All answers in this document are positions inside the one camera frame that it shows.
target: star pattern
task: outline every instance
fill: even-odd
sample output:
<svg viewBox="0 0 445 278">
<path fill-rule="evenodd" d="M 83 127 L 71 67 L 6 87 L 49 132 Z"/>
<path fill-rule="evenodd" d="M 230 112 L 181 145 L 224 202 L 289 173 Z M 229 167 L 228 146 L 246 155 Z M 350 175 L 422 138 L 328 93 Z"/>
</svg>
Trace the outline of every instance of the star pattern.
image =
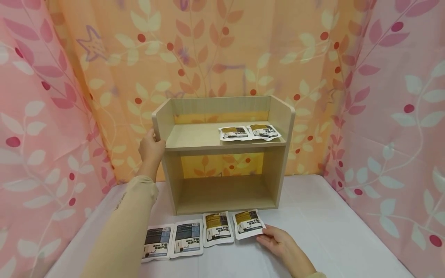
<svg viewBox="0 0 445 278">
<path fill-rule="evenodd" d="M 88 33 L 87 40 L 76 39 L 76 41 L 86 51 L 86 61 L 91 62 L 99 57 L 107 60 L 105 57 L 105 48 L 102 44 L 101 36 L 91 25 L 86 26 L 86 31 Z"/>
</svg>

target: product label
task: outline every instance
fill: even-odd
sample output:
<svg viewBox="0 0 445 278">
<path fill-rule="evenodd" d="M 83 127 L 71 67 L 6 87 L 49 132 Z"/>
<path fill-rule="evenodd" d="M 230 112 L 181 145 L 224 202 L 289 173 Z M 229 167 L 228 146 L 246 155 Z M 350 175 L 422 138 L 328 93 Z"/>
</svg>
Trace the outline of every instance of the product label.
<svg viewBox="0 0 445 278">
<path fill-rule="evenodd" d="M 235 219 L 236 224 L 238 225 L 238 233 L 240 234 L 263 228 L 258 218 L 258 214 L 254 210 L 235 214 Z"/>
<path fill-rule="evenodd" d="M 171 228 L 147 230 L 142 258 L 167 256 Z"/>
<path fill-rule="evenodd" d="M 178 225 L 176 228 L 174 252 L 182 253 L 199 250 L 200 234 L 201 230 L 199 227 L 199 223 Z"/>
<path fill-rule="evenodd" d="M 251 125 L 253 135 L 258 137 L 278 137 L 278 133 L 269 125 Z"/>
<path fill-rule="evenodd" d="M 248 137 L 247 131 L 244 128 L 240 127 L 227 127 L 224 129 L 221 129 L 222 137 L 224 139 L 227 138 L 243 138 Z"/>
<path fill-rule="evenodd" d="M 206 240 L 208 242 L 230 237 L 229 223 L 225 213 L 207 215 L 206 225 Z"/>
</svg>

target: orange curtain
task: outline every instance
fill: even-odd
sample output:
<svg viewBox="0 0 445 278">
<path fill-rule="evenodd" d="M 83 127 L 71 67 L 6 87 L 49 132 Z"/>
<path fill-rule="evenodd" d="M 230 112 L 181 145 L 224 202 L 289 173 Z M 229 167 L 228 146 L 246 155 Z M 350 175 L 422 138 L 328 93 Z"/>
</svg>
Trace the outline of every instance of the orange curtain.
<svg viewBox="0 0 445 278">
<path fill-rule="evenodd" d="M 285 100 L 296 109 L 286 174 L 320 171 L 330 116 L 348 81 L 338 57 L 357 45 L 343 38 L 344 30 L 366 15 L 352 1 L 48 0 L 47 5 L 118 180 L 129 180 L 138 168 L 138 142 L 152 125 L 152 111 L 166 98 L 180 97 Z M 249 174 L 261 163 L 262 155 L 253 154 L 188 157 L 184 170 L 186 177 Z"/>
</svg>

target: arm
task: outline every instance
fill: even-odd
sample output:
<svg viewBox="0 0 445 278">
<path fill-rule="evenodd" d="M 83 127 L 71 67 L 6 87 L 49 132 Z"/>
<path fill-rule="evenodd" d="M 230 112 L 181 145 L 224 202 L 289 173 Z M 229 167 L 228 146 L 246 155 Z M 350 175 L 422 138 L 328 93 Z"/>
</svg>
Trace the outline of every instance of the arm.
<svg viewBox="0 0 445 278">
<path fill-rule="evenodd" d="M 141 265 L 151 209 L 158 197 L 156 172 L 165 142 L 151 130 L 141 141 L 142 165 L 96 240 L 82 278 L 135 278 Z"/>
<path fill-rule="evenodd" d="M 282 260 L 293 278 L 326 278 L 315 270 L 312 262 L 286 231 L 266 225 L 257 240 Z"/>
</svg>

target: floral curtain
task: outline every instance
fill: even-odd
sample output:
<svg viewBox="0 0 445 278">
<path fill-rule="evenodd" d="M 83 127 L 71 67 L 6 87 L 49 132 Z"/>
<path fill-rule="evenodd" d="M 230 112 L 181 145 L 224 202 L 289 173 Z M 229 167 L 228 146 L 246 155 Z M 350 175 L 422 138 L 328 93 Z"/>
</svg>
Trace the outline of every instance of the floral curtain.
<svg viewBox="0 0 445 278">
<path fill-rule="evenodd" d="M 413 275 L 425 278 L 445 273 L 444 11 L 440 0 L 378 1 L 357 26 L 369 28 L 332 116 L 324 173 Z"/>
<path fill-rule="evenodd" d="M 138 168 L 138 142 L 152 125 L 152 111 L 166 98 L 184 97 L 278 96 L 297 114 L 286 174 L 320 172 L 336 110 L 327 80 L 347 72 L 350 65 L 340 68 L 335 59 L 358 39 L 342 41 L 339 30 L 366 16 L 347 1 L 53 0 L 47 5 L 74 57 L 118 180 L 128 181 Z M 261 116 L 187 115 L 176 121 Z M 183 159 L 186 177 L 259 173 L 261 164 L 261 154 Z"/>
<path fill-rule="evenodd" d="M 116 179 L 134 175 L 166 98 L 261 95 L 296 110 L 286 174 L 324 173 L 415 276 L 440 277 L 444 4 L 0 0 L 0 277 L 45 275 Z M 183 161 L 187 177 L 261 163 Z"/>
<path fill-rule="evenodd" d="M 0 277 L 41 278 L 116 184 L 40 1 L 0 0 Z"/>
</svg>

